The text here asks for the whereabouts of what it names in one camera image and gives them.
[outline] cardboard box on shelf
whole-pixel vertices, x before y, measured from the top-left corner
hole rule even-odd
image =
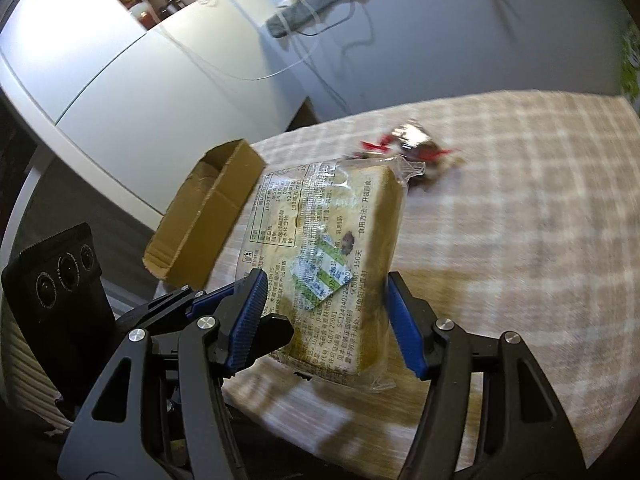
[[[180,186],[146,247],[145,267],[173,286],[204,288],[265,167],[245,140],[209,150]]]

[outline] white wall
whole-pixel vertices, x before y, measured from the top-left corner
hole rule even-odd
[[[259,27],[274,9],[235,1]],[[355,1],[353,17],[323,33],[312,56],[350,113],[498,89],[619,91],[619,0]],[[343,0],[321,18],[330,25],[349,10]],[[299,59],[289,38],[263,33],[288,62]],[[293,70],[321,120],[346,114],[311,70]]]

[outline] blue gripper pad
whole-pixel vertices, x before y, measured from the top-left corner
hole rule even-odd
[[[394,281],[387,277],[385,309],[396,334],[396,341],[402,352],[404,364],[424,380],[429,369],[424,360],[422,335]]]
[[[213,316],[222,301],[227,296],[231,296],[234,293],[235,283],[229,283],[218,290],[214,290],[209,294],[197,298],[193,301],[190,311],[187,312],[187,319],[193,321],[202,316]]]
[[[242,370],[246,363],[267,301],[268,281],[263,270],[252,269],[236,293],[224,298],[216,310],[220,331],[228,334],[224,366],[232,374]]]

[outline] plaid tablecloth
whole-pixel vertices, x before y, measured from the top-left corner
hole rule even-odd
[[[496,92],[403,105],[284,133],[255,149],[269,170],[328,160],[409,118],[465,163],[409,192],[393,270],[467,331],[525,338],[587,464],[640,395],[640,123],[623,98]],[[210,277],[234,279],[251,198]],[[271,431],[368,476],[395,478],[427,384],[392,339],[397,387],[364,394],[307,382],[263,358],[225,395]],[[472,461],[474,377],[459,466]]]

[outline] packaged bread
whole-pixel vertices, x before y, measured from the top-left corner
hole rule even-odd
[[[289,317],[274,357],[310,376],[376,388],[386,368],[386,274],[406,180],[401,157],[318,162],[263,176],[238,261],[269,277],[265,314]]]

